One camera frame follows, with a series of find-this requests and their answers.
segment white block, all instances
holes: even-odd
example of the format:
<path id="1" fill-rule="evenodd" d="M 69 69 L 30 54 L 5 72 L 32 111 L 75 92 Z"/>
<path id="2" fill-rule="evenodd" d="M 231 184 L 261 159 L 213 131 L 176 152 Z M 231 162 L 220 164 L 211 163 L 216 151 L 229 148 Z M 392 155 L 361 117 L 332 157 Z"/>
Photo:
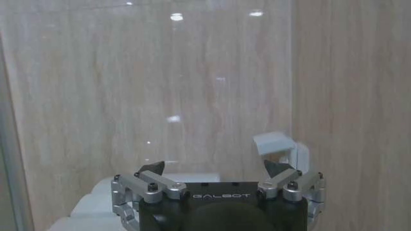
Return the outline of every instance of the white block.
<path id="1" fill-rule="evenodd" d="M 253 136 L 259 155 L 267 155 L 295 148 L 293 140 L 280 132 Z"/>

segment hex screw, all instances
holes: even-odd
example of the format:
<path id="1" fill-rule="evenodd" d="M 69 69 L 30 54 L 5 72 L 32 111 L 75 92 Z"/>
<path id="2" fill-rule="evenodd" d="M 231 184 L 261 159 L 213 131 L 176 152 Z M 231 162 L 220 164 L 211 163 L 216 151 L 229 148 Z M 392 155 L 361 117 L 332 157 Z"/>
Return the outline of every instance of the hex screw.
<path id="1" fill-rule="evenodd" d="M 149 183 L 147 186 L 147 191 L 155 192 L 159 190 L 159 185 L 156 183 Z"/>
<path id="2" fill-rule="evenodd" d="M 295 181 L 289 181 L 287 187 L 291 190 L 297 190 L 297 183 Z"/>

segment white surface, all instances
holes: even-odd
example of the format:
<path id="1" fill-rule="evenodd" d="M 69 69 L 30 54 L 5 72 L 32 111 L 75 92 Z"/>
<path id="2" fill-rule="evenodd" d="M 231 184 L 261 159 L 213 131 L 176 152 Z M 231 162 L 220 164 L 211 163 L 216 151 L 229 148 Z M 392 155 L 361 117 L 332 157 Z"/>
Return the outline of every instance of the white surface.
<path id="1" fill-rule="evenodd" d="M 111 193 L 87 194 L 69 215 L 72 218 L 116 217 L 111 207 Z"/>
<path id="2" fill-rule="evenodd" d="M 124 231 L 120 218 L 61 218 L 49 231 Z"/>
<path id="3" fill-rule="evenodd" d="M 220 182 L 217 173 L 163 174 L 180 182 Z M 103 179 L 79 201 L 69 218 L 59 219 L 48 231 L 124 231 L 120 218 L 111 211 L 111 180 Z"/>

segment white plastic part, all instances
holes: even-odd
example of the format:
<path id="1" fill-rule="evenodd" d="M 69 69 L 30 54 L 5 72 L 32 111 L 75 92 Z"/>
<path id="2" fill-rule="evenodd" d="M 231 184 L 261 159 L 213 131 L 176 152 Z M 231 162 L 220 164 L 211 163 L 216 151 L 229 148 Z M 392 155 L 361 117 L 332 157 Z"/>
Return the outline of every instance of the white plastic part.
<path id="1" fill-rule="evenodd" d="M 259 155 L 275 154 L 289 151 L 288 156 L 280 158 L 281 163 L 288 163 L 296 168 L 296 143 L 281 132 L 269 132 L 253 136 Z"/>
<path id="2" fill-rule="evenodd" d="M 309 149 L 304 144 L 296 143 L 296 152 L 296 169 L 300 170 L 303 174 L 305 174 L 311 167 Z"/>
<path id="3" fill-rule="evenodd" d="M 269 132 L 253 136 L 259 155 L 275 154 L 287 151 L 280 162 L 289 164 L 303 173 L 309 170 L 309 151 L 305 145 L 296 143 L 281 132 Z"/>

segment beige wall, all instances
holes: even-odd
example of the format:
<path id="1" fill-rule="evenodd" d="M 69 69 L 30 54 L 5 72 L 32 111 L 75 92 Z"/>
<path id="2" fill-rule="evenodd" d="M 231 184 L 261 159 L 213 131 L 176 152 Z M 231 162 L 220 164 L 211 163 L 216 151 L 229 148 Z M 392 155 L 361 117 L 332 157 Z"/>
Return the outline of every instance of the beige wall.
<path id="1" fill-rule="evenodd" d="M 289 1 L 125 2 L 0 0 L 39 231 L 100 179 L 157 160 L 257 180 L 252 136 L 291 132 Z"/>
<path id="2" fill-rule="evenodd" d="M 327 176 L 316 230 L 411 230 L 411 1 L 295 8 L 293 137 Z"/>

